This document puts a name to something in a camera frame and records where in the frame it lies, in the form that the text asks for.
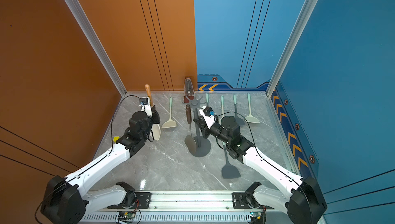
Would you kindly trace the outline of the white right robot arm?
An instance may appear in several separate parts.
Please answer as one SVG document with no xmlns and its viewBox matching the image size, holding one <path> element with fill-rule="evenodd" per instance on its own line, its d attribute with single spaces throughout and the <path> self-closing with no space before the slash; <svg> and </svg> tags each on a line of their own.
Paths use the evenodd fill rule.
<svg viewBox="0 0 395 224">
<path fill-rule="evenodd" d="M 256 183 L 246 192 L 249 205 L 268 205 L 288 215 L 295 224 L 316 224 L 319 222 L 327 204 L 318 181 L 287 170 L 261 152 L 254 142 L 240 133 L 235 117 L 200 115 L 193 120 L 203 137 L 213 136 L 226 145 L 229 155 L 254 169 L 270 181 L 280 194 L 270 195 L 259 190 Z"/>
</svg>

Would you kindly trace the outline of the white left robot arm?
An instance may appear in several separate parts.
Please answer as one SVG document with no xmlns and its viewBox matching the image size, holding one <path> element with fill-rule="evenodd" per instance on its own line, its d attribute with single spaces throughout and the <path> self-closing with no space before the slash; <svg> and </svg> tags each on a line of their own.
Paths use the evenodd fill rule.
<svg viewBox="0 0 395 224">
<path fill-rule="evenodd" d="M 108 151 L 66 177 L 55 176 L 48 182 L 37 211 L 54 224 L 77 224 L 85 214 L 106 207 L 135 207 L 135 190 L 123 181 L 103 190 L 91 188 L 116 166 L 134 156 L 153 136 L 153 125 L 159 123 L 155 106 L 141 105 L 140 111 L 130 118 L 124 135 Z"/>
</svg>

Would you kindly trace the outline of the grey turner mint handle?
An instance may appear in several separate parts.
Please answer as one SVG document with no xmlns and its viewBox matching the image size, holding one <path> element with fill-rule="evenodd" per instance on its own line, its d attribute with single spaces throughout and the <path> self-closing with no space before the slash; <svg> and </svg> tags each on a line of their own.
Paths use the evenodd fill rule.
<svg viewBox="0 0 395 224">
<path fill-rule="evenodd" d="M 239 126 L 245 125 L 245 121 L 243 118 L 238 116 L 238 111 L 237 111 L 237 96 L 236 94 L 233 94 L 233 100 L 234 100 L 234 109 L 235 109 L 235 114 L 234 117 L 236 119 L 236 122 Z"/>
</svg>

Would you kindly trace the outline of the cream spatula mint handle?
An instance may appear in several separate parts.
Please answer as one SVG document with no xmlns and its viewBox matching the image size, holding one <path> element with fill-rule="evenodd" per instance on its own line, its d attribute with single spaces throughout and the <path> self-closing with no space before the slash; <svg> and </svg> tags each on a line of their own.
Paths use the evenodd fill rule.
<svg viewBox="0 0 395 224">
<path fill-rule="evenodd" d="M 259 124 L 260 121 L 252 115 L 252 103 L 251 103 L 251 94 L 250 93 L 247 94 L 247 100 L 248 100 L 248 105 L 249 105 L 249 114 L 245 118 L 248 123 Z"/>
</svg>

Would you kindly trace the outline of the cream slotted turner mint handle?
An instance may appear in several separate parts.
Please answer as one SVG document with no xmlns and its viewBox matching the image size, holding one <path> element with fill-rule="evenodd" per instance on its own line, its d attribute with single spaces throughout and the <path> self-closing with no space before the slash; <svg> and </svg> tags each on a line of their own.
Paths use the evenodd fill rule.
<svg viewBox="0 0 395 224">
<path fill-rule="evenodd" d="M 162 125 L 163 129 L 175 128 L 177 126 L 176 121 L 172 119 L 172 103 L 173 103 L 173 99 L 171 96 L 169 97 L 169 119 L 163 123 Z"/>
</svg>

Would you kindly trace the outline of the steel ladle dark brown handle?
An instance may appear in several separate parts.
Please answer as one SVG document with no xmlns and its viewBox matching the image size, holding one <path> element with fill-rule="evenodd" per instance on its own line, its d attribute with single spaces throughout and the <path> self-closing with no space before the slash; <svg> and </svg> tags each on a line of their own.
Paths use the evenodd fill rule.
<svg viewBox="0 0 395 224">
<path fill-rule="evenodd" d="M 197 146 L 197 142 L 195 141 L 195 139 L 192 136 L 192 129 L 191 129 L 192 115 L 191 115 L 191 108 L 190 108 L 189 104 L 186 105 L 186 118 L 187 118 L 189 132 L 188 132 L 188 135 L 185 137 L 184 142 L 185 142 L 189 152 L 192 155 L 195 155 L 198 146 Z"/>
</svg>

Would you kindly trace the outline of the grey kitchen utensil rack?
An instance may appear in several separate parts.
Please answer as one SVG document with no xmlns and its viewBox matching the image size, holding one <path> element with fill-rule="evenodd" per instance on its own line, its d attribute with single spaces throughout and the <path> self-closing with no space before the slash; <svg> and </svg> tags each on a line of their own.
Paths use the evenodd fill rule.
<svg viewBox="0 0 395 224">
<path fill-rule="evenodd" d="M 193 111 L 193 118 L 198 119 L 199 114 L 199 109 L 202 109 L 202 107 L 207 106 L 207 101 L 202 100 L 202 96 L 200 98 L 190 98 L 186 97 L 187 100 L 189 100 L 189 105 L 191 107 L 191 110 Z M 205 139 L 201 135 L 201 130 L 199 126 L 193 122 L 195 125 L 195 130 L 196 130 L 196 136 L 194 137 L 195 143 L 196 143 L 196 151 L 194 153 L 191 152 L 192 155 L 195 157 L 204 157 L 208 155 L 208 153 L 211 150 L 211 143 L 208 139 Z"/>
</svg>

